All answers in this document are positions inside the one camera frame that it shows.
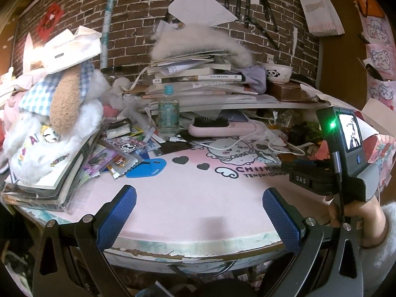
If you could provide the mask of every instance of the panda bowl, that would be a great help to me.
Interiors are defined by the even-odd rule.
[[[278,83],[289,82],[293,70],[293,67],[276,64],[263,64],[263,67],[267,71],[267,79]]]

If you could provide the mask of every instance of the blue gingham cloth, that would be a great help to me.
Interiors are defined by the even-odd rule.
[[[88,92],[91,76],[95,70],[95,67],[94,64],[89,60],[80,63],[80,66],[80,101],[82,102],[86,93]],[[19,109],[49,116],[53,94],[64,72],[65,71],[63,70],[60,72],[55,72],[54,74],[49,74],[45,76],[43,80],[35,84],[25,94],[25,96],[22,97],[19,103]]]

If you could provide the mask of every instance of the black heart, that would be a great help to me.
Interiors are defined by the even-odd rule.
[[[258,149],[268,149],[268,146],[264,144],[256,144],[256,146]]]
[[[204,171],[206,171],[209,167],[210,167],[210,165],[208,163],[202,163],[202,164],[197,165],[197,168],[199,168],[200,170],[204,170]]]
[[[172,159],[172,161],[174,163],[184,165],[185,163],[187,163],[189,161],[189,158],[187,156],[175,157]]]

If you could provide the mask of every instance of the green led light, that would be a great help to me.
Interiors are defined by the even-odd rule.
[[[330,129],[333,129],[333,128],[335,128],[336,127],[336,123],[335,123],[335,120],[334,121],[332,121],[331,123],[330,123]]]

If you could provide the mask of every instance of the hand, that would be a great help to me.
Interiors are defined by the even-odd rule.
[[[326,201],[330,201],[331,196],[326,197]],[[374,196],[368,202],[353,201],[344,206],[346,217],[363,218],[363,238],[362,247],[374,248],[379,246],[388,234],[388,223],[384,212]],[[329,205],[330,225],[340,227],[340,213],[338,206],[331,202]]]

